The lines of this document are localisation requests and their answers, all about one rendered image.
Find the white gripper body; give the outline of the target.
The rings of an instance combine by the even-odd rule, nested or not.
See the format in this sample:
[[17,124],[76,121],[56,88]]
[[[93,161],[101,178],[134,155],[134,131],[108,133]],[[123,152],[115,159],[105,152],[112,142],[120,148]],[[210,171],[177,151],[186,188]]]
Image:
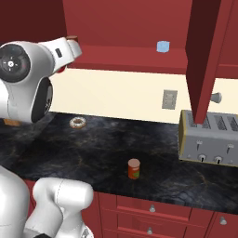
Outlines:
[[68,39],[66,43],[68,45],[66,50],[67,62],[72,63],[82,55],[82,49],[73,39]]

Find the dark red open cabinet door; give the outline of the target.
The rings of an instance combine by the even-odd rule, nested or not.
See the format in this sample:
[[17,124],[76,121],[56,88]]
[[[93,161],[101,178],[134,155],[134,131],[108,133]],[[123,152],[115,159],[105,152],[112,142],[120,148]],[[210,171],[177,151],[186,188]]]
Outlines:
[[62,0],[0,0],[0,44],[66,36]]

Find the grey cabinet door knob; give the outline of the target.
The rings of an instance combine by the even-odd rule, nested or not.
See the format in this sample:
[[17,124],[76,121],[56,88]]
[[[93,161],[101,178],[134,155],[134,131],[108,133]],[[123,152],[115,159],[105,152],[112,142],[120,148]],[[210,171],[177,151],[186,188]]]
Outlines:
[[215,102],[215,103],[221,103],[222,96],[221,96],[221,94],[219,92],[218,93],[214,93],[214,94],[211,95],[210,100]]

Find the red base cabinet door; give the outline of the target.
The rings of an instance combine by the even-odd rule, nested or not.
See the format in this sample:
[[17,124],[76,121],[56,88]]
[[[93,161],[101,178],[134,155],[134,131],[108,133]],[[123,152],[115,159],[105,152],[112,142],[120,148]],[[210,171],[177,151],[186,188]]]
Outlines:
[[94,192],[91,205],[82,211],[82,218],[87,227],[94,233],[94,237],[102,238],[99,195],[97,192]]
[[[219,224],[220,217],[227,220],[227,225]],[[211,235],[213,238],[238,238],[238,215],[218,213]]]

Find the glazed donut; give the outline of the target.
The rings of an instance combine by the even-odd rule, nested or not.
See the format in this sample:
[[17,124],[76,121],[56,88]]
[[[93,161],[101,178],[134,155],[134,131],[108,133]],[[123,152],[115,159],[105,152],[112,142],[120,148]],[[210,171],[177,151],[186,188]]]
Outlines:
[[83,128],[86,125],[86,119],[84,117],[74,117],[70,121],[70,127],[72,128]]

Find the pale blue cube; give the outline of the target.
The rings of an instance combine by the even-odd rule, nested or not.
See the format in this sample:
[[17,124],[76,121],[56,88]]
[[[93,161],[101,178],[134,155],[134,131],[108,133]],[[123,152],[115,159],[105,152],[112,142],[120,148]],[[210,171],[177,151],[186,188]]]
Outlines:
[[166,53],[169,51],[169,47],[170,47],[169,41],[158,41],[156,51],[159,53]]

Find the brown wooden board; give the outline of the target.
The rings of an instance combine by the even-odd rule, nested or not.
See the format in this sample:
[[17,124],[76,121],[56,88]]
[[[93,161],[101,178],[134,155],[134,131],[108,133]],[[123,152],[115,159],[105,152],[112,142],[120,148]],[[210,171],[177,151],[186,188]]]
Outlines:
[[5,125],[7,126],[21,126],[21,122],[20,121],[16,121],[16,120],[10,120],[10,119],[3,119]]

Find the red can with green label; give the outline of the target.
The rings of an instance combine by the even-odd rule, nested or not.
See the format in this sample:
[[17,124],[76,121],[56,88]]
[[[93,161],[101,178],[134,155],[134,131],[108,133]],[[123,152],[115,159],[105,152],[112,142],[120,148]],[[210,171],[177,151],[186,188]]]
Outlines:
[[139,177],[140,161],[132,158],[128,161],[128,176],[131,179],[137,179]]

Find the silver four-slot toaster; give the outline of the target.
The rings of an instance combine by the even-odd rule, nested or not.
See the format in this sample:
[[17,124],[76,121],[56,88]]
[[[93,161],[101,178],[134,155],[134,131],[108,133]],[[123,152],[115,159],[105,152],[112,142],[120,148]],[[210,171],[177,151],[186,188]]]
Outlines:
[[182,110],[178,124],[179,160],[238,167],[238,115],[209,112],[196,124]]

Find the red drawer front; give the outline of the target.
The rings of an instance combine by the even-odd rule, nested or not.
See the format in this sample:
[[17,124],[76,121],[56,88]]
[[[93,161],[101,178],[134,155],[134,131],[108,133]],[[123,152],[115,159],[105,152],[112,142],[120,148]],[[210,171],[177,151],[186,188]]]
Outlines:
[[[152,234],[147,233],[149,227],[152,228]],[[186,231],[186,226],[177,222],[128,214],[118,215],[118,228],[152,238],[183,238]]]
[[[150,212],[149,209],[151,205],[154,205],[155,212]],[[182,221],[188,221],[191,213],[191,209],[186,206],[165,204],[125,196],[117,196],[117,207],[132,212],[138,212],[140,214],[172,218]]]

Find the red wall cabinet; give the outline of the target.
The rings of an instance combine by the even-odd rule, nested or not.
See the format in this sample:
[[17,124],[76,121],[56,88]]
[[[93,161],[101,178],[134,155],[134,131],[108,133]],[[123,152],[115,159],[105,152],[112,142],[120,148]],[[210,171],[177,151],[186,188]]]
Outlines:
[[[192,0],[62,0],[67,34],[83,56],[74,68],[184,74]],[[226,24],[218,78],[238,78],[238,0],[221,0]],[[169,51],[156,51],[169,41]]]

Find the grey wall outlet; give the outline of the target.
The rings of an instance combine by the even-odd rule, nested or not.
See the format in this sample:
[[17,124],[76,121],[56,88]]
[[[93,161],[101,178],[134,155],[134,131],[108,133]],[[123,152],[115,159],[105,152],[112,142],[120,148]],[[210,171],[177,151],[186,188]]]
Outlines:
[[174,110],[177,102],[177,90],[164,90],[162,108],[167,110]]

